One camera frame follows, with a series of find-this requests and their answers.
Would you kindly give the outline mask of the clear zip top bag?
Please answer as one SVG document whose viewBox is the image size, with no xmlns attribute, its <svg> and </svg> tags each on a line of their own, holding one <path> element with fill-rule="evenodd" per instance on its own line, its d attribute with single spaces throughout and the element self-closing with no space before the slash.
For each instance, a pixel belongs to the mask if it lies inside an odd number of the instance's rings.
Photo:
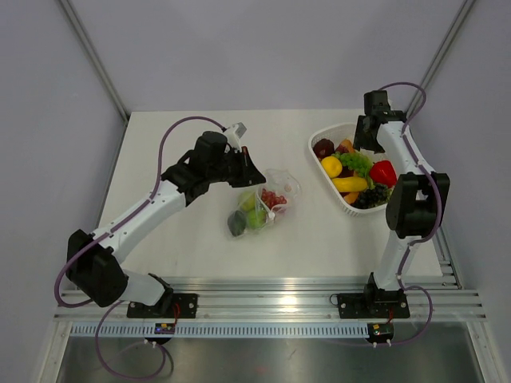
<svg viewBox="0 0 511 383">
<path fill-rule="evenodd" d="M 288 171 L 267 169 L 266 182 L 242 191 L 227 217 L 232 238 L 254 235 L 274 225 L 292 211 L 301 196 L 299 181 Z"/>
</svg>

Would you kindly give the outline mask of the light green cabbage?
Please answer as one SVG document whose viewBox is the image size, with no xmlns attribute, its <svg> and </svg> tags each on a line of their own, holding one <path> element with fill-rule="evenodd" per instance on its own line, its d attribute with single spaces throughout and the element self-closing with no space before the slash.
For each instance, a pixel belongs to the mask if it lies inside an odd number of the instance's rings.
<svg viewBox="0 0 511 383">
<path fill-rule="evenodd" d="M 265 210 L 252 209 L 246 214 L 247 225 L 250 230 L 259 230 L 267 222 L 267 213 Z"/>
</svg>

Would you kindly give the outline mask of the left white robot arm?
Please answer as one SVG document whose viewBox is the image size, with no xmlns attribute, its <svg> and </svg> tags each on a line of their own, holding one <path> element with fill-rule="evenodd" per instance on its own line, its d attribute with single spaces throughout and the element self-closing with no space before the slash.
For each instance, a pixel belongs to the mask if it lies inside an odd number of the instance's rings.
<svg viewBox="0 0 511 383">
<path fill-rule="evenodd" d="M 156 318 L 172 309 L 173 289 L 155 274 L 124 270 L 121 264 L 138 243 L 171 215 L 205 194 L 211 184 L 246 188 L 265 183 L 248 149 L 233 147 L 220 132 L 204 132 L 193 149 L 161 173 L 139 203 L 92 233 L 75 231 L 68 242 L 64 273 L 91 302 L 141 304 Z"/>
</svg>

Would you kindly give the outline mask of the green star fruit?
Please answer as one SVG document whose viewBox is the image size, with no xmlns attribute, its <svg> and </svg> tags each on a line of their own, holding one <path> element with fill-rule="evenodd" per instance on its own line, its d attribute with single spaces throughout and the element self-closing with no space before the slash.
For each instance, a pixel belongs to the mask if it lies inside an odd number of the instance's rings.
<svg viewBox="0 0 511 383">
<path fill-rule="evenodd" d="M 241 211 L 250 212 L 256 209 L 257 195 L 255 191 L 244 191 L 239 195 L 238 207 Z"/>
</svg>

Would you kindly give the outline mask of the dark green avocado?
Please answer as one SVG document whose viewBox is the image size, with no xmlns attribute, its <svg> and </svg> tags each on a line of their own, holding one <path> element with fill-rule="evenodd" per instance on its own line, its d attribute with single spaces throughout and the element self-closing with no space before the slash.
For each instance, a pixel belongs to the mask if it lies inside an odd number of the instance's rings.
<svg viewBox="0 0 511 383">
<path fill-rule="evenodd" d="M 236 210 L 228 217 L 228 230 L 233 237 L 241 236 L 247 227 L 246 215 L 241 210 Z"/>
</svg>

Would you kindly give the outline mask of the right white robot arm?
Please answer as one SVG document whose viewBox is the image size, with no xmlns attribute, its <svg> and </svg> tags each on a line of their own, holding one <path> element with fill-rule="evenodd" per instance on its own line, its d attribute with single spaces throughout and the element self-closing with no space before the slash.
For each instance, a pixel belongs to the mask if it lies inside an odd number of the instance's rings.
<svg viewBox="0 0 511 383">
<path fill-rule="evenodd" d="M 381 262 L 362 293 L 339 303 L 344 318 L 408 318 L 404 274 L 419 245 L 441 225 L 450 178 L 426 161 L 409 124 L 404 112 L 390 107 L 386 90 L 365 93 L 354 147 L 386 154 L 398 179 L 386 205 L 390 235 Z"/>
</svg>

